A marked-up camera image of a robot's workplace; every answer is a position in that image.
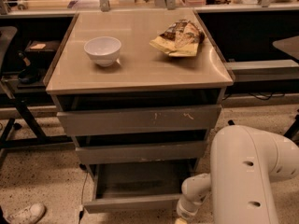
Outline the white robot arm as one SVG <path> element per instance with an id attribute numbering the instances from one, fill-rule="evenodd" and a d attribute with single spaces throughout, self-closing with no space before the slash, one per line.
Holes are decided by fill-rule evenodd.
<path id="1" fill-rule="evenodd" d="M 299 174 L 299 147 L 289 138 L 248 126 L 218 131 L 210 172 L 184 180 L 175 224 L 189 224 L 212 199 L 214 224 L 278 224 L 273 181 Z"/>

